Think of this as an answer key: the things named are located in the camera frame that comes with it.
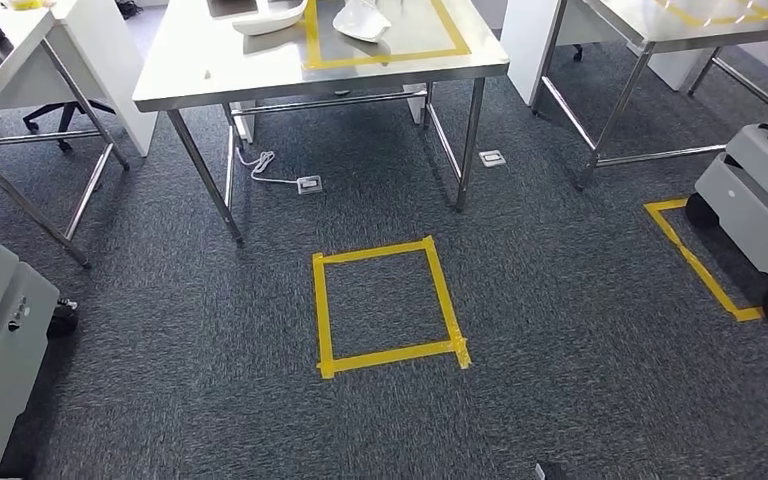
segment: floor outlet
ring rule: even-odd
[[[299,195],[319,193],[322,191],[322,178],[320,178],[319,175],[301,177],[296,180],[296,184],[299,186]]]
[[[499,165],[505,164],[505,157],[503,157],[498,150],[481,152],[478,156],[481,157],[481,163],[483,163],[485,167],[498,167]]]

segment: gray carpet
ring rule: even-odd
[[[593,128],[634,57],[613,44],[587,46],[581,64],[572,53],[559,50],[553,76]],[[435,95],[456,148],[469,89]],[[485,100],[478,148],[508,164],[476,166],[463,214],[436,139],[402,102],[262,117],[249,158],[275,150],[270,175],[318,174],[325,192],[240,175],[241,249],[165,117],[146,160],[103,175],[77,235],[90,271],[0,192],[0,242],[83,315],[50,346],[8,455],[35,450],[40,478],[530,478],[537,461],[578,478],[768,478],[768,324],[735,322],[643,208],[692,192],[710,157],[603,169],[579,193],[569,174],[587,150],[557,112],[532,117],[504,78]],[[184,116],[223,178],[221,111]],[[723,142],[758,121],[768,109],[721,72],[695,99],[646,73],[612,149]],[[17,131],[19,113],[2,120],[0,134]],[[72,144],[0,148],[0,168],[59,224],[100,148]],[[668,219],[716,257],[738,304],[757,299],[763,279],[718,253],[727,241]],[[323,381],[311,254],[428,234],[474,365],[447,354]],[[440,338],[422,260],[327,267],[335,354]]]

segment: cable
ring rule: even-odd
[[[237,151],[237,158],[240,159],[240,163],[247,167],[254,167],[252,168],[251,175],[249,175],[252,180],[256,180],[258,182],[269,182],[269,183],[284,183],[284,184],[290,184],[290,185],[298,185],[298,180],[282,180],[280,178],[263,178],[263,177],[255,177],[255,174],[261,174],[266,170],[266,167],[269,166],[270,163],[272,163],[272,160],[275,160],[275,152],[272,150],[268,152],[261,152],[260,157],[257,158],[257,160],[246,162],[243,159],[243,155],[240,153],[239,149],[235,149]]]

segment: yellow floor tape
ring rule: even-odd
[[[646,207],[646,211],[648,211],[649,215],[651,215],[655,220],[655,223],[661,227],[661,230],[664,232],[667,238],[669,238],[670,241],[675,244],[676,247],[678,247],[681,255],[685,258],[685,260],[687,260],[687,263],[693,267],[693,270],[697,275],[699,275],[699,278],[702,279],[702,282],[706,287],[708,287],[708,290],[711,291],[711,293],[714,295],[717,301],[720,302],[723,308],[726,309],[726,311],[734,315],[734,318],[737,319],[738,322],[758,320],[763,316],[761,307],[738,308],[737,305],[735,305],[731,298],[729,298],[729,296],[726,294],[725,290],[723,290],[723,287],[719,284],[719,282],[717,282],[714,276],[711,275],[711,272],[705,268],[705,265],[702,264],[699,258],[696,257],[696,255],[694,255],[690,249],[684,246],[684,243],[681,241],[678,233],[676,233],[673,227],[670,226],[669,222],[667,222],[667,219],[664,218],[662,213],[663,211],[672,210],[675,208],[684,208],[685,205],[687,205],[686,198],[678,200],[667,200],[665,202],[647,203],[644,205],[644,207]]]
[[[325,287],[325,265],[354,262],[420,250],[424,250],[428,258],[431,277],[434,280],[434,289],[437,291],[437,299],[443,311],[443,320],[446,323],[449,339],[335,359],[331,344],[331,320],[328,314],[328,294]],[[324,379],[334,378],[337,372],[401,362],[403,360],[439,355],[441,353],[454,353],[461,368],[467,368],[472,363],[469,352],[466,349],[466,339],[461,334],[458,320],[455,317],[455,309],[452,306],[452,299],[449,297],[449,289],[446,286],[443,268],[440,266],[440,259],[437,256],[437,248],[434,246],[434,240],[430,236],[418,242],[370,248],[337,255],[325,256],[322,253],[315,253],[313,255],[313,288],[316,301],[317,330],[319,333],[319,363],[316,366],[319,368]]]
[[[317,17],[316,3],[319,0],[311,0],[305,8],[305,36],[307,38],[307,63],[305,67],[310,70],[326,68],[343,68],[357,65],[372,65],[375,63],[388,64],[392,62],[404,62],[407,60],[423,60],[427,58],[453,57],[458,55],[469,55],[472,51],[469,49],[466,40],[461,35],[457,25],[455,25],[452,16],[442,0],[427,0],[431,2],[434,11],[440,18],[443,28],[449,35],[453,47],[445,50],[430,50],[426,52],[396,53],[389,55],[372,55],[366,57],[338,58],[333,60],[324,60],[322,58],[322,45],[319,41],[319,25]]]

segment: white tabletop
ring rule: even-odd
[[[634,43],[689,50],[768,40],[768,0],[584,0]]]
[[[507,72],[470,0],[378,0],[393,27],[377,45],[334,31],[342,6],[311,0],[295,26],[247,37],[212,18],[206,0],[171,0],[134,101],[146,112]]]
[[[0,47],[0,92],[54,25],[48,9],[21,12],[0,7],[0,27],[10,45]]]

